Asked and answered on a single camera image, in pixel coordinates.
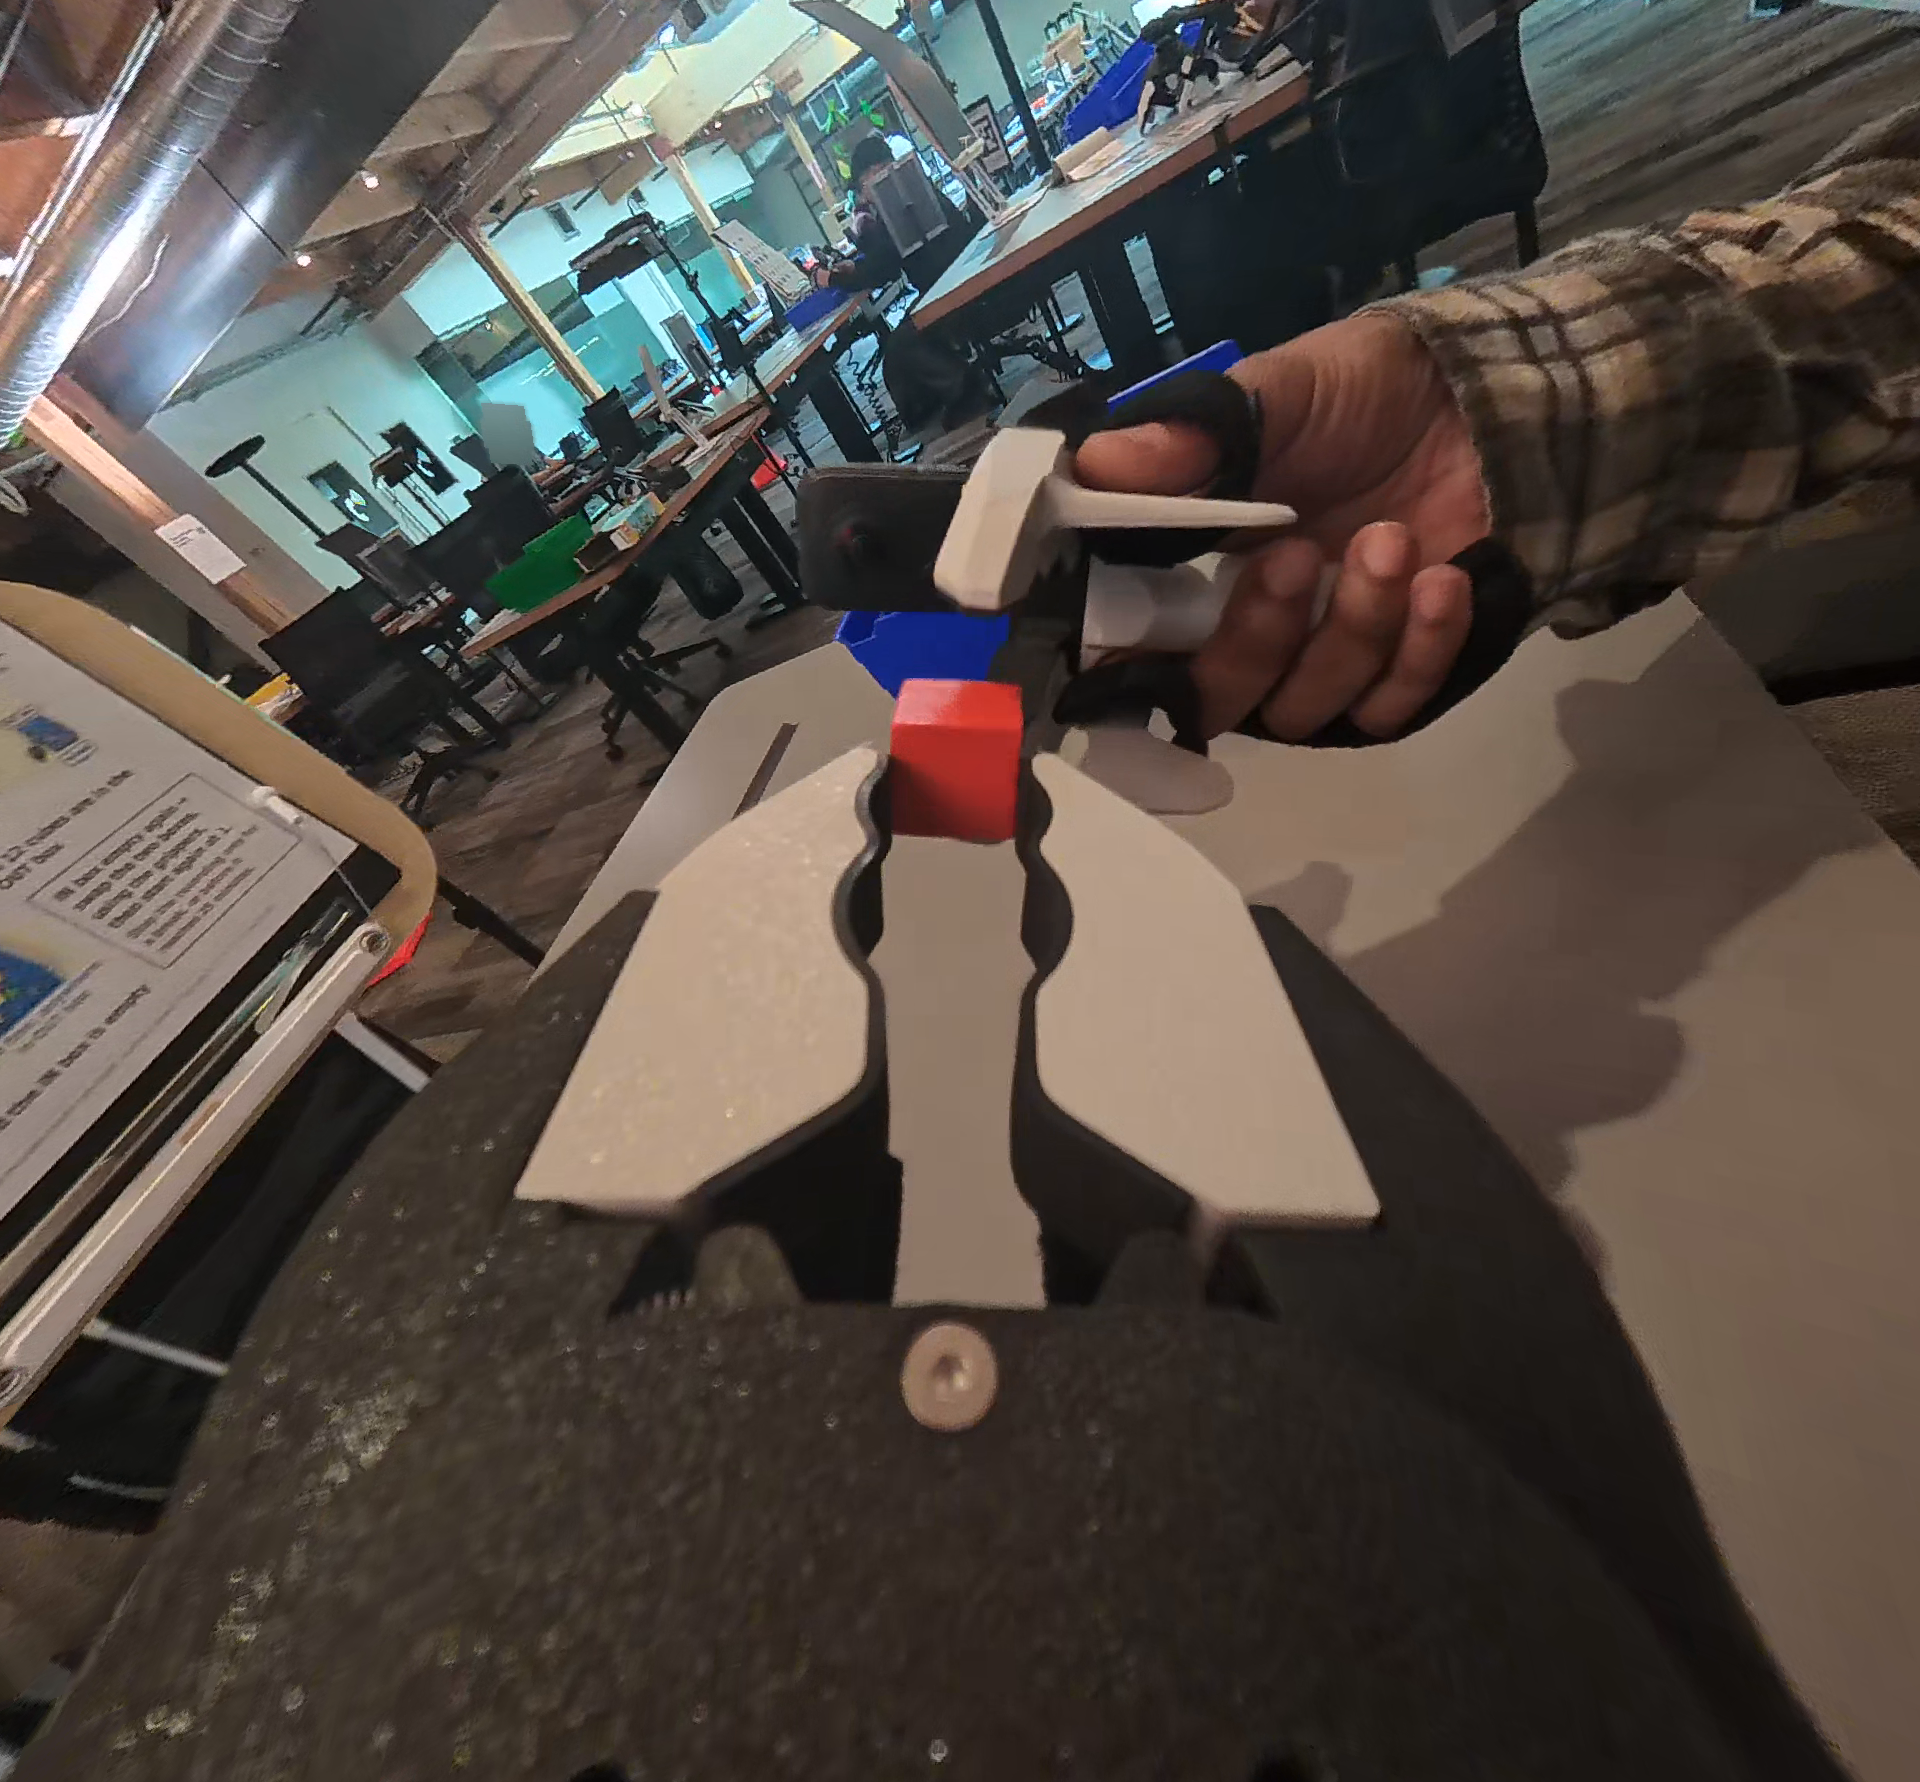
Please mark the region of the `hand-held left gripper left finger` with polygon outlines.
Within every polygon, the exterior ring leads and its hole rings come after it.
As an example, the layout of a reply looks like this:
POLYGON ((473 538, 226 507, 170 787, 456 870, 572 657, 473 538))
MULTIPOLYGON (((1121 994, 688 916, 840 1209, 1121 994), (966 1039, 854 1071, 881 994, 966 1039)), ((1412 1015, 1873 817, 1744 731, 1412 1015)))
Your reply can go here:
POLYGON ((886 756, 760 802, 646 896, 516 1199, 681 1221, 889 1114, 878 878, 886 756))

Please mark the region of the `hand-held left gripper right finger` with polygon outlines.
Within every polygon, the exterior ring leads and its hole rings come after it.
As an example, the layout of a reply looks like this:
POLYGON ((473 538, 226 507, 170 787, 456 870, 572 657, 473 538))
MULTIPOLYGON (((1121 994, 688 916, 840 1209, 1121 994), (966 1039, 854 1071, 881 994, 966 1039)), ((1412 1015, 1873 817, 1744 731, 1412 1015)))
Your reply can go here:
POLYGON ((1256 912, 1060 756, 1021 787, 1013 1176, 1043 1231, 1346 1231, 1381 1216, 1256 912))

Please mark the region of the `blue plastic bin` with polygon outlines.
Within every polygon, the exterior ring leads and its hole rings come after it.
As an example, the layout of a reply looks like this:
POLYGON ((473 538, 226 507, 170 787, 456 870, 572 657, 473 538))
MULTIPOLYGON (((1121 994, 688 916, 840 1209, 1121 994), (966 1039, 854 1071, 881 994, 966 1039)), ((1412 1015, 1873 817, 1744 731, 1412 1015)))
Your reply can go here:
POLYGON ((1007 416, 966 467, 847 463, 804 478, 796 507, 804 596, 840 613, 835 641, 890 695, 909 677, 989 680, 1004 649, 1024 634, 1063 644, 1060 629, 1083 613, 1086 554, 1166 570, 1217 550, 1223 534, 1169 526, 1071 534, 1067 550, 1047 547, 1004 606, 969 609, 937 586, 937 554, 966 479, 1017 433, 1060 433, 1074 459, 1100 432, 1182 424, 1213 442, 1206 492, 1245 500, 1259 416, 1253 396, 1228 380, 1236 362, 1243 348, 1225 338, 1121 392, 1071 383, 1007 416))

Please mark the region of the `red wooden cube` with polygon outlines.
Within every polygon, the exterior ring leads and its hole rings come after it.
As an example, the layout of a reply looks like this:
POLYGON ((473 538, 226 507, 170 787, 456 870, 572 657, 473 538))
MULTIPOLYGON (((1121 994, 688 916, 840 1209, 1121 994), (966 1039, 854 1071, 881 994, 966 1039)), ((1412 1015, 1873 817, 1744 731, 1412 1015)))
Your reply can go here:
POLYGON ((1007 845, 1019 829, 1021 692, 1011 683, 901 683, 890 730, 895 837, 1007 845))

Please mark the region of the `person's right forearm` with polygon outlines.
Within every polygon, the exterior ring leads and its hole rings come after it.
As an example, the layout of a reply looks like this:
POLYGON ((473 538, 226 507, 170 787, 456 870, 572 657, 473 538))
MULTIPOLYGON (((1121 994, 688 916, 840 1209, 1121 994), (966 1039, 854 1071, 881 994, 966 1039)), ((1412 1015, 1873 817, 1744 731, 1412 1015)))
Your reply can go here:
POLYGON ((1764 200, 1389 312, 1467 424, 1527 632, 1917 519, 1917 107, 1764 200))

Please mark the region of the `person's right hand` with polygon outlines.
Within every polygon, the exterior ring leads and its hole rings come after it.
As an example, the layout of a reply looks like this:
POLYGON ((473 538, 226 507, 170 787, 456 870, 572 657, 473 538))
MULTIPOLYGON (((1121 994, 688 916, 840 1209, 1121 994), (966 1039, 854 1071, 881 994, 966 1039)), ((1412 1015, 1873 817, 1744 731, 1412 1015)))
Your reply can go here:
POLYGON ((1492 498, 1433 354, 1394 317, 1353 317, 1232 375, 1260 412, 1256 498, 1296 526, 1248 547, 1192 659, 1204 731, 1248 722, 1306 742, 1334 722, 1402 735, 1446 687, 1475 622, 1456 557, 1492 498))

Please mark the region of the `green storage bin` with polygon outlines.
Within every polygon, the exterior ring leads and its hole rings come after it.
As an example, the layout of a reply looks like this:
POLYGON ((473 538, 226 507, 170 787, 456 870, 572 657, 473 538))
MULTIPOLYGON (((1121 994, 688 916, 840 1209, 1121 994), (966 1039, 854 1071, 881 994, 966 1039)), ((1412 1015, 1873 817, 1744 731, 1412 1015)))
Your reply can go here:
POLYGON ((529 613, 587 577, 582 550, 594 538, 594 522, 572 517, 529 541, 516 559, 497 569, 482 592, 507 613, 529 613))

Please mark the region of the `black studio light stand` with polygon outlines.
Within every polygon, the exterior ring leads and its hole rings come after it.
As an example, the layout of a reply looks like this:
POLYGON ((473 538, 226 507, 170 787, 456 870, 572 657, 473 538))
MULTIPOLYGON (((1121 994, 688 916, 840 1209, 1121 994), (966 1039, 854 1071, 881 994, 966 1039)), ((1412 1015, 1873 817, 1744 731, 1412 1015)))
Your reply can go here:
POLYGON ((599 241, 568 262, 578 291, 594 298, 611 291, 627 314, 646 326, 655 358, 674 358, 688 369, 706 362, 698 317, 709 314, 704 285, 666 230, 659 214, 639 208, 615 223, 599 241))

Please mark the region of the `black office chair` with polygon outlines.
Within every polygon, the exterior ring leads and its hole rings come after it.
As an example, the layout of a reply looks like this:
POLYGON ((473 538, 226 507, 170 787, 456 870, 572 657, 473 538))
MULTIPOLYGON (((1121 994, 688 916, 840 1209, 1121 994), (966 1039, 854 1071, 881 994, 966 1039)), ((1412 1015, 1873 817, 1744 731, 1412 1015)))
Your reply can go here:
POLYGON ((482 756, 507 744, 505 726, 348 596, 327 596, 264 634, 260 649, 301 688, 301 704, 316 711, 348 766, 417 763, 406 791, 393 797, 409 817, 421 823, 429 799, 453 776, 498 779, 482 756))

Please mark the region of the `instruction sign on white stand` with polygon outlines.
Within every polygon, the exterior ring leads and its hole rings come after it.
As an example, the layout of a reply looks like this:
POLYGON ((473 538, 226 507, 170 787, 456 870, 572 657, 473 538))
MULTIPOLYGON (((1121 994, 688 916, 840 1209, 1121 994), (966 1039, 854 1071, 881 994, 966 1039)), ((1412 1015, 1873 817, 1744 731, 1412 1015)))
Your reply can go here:
POLYGON ((4 584, 4 1422, 435 901, 395 803, 107 610, 4 584))

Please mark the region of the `black floor lamp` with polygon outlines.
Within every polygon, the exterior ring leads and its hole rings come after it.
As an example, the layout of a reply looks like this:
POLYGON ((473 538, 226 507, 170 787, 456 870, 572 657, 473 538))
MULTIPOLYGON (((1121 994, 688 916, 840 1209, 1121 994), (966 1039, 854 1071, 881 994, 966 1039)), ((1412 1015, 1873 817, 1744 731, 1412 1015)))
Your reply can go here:
POLYGON ((258 484, 269 495, 269 500, 275 500, 293 522, 301 526, 301 531, 305 534, 305 538, 313 547, 323 547, 327 527, 323 522, 316 522, 311 517, 311 513, 301 500, 295 500, 283 484, 276 484, 276 479, 271 474, 267 474, 267 468, 260 463, 264 448, 267 448, 264 433, 244 436, 241 442, 230 444, 228 451, 213 456, 205 463, 202 474, 209 483, 221 483, 228 474, 248 474, 248 479, 253 484, 258 484))

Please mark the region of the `black ceiling duct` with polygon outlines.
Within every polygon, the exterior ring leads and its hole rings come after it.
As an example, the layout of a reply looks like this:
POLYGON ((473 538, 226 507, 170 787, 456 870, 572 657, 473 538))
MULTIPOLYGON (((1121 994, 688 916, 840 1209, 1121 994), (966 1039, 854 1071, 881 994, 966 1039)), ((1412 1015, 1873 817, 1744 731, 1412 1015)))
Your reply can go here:
POLYGON ((64 379, 145 425, 498 0, 305 0, 64 379))

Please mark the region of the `silver spiral ventilation duct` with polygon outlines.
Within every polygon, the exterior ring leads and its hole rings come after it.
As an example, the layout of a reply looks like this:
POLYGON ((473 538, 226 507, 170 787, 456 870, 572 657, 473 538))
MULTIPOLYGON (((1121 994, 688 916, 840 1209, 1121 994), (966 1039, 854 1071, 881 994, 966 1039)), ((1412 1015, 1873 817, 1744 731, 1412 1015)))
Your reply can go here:
POLYGON ((4 436, 28 424, 304 5, 171 0, 145 34, 4 291, 4 436))

